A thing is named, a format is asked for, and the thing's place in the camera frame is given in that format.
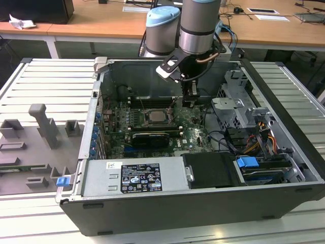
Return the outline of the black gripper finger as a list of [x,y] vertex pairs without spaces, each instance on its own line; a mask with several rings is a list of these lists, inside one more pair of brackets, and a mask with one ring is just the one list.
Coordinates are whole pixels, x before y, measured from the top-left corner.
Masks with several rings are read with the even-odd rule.
[[193,107],[200,97],[200,92],[197,87],[197,81],[186,81],[182,83],[182,106]]

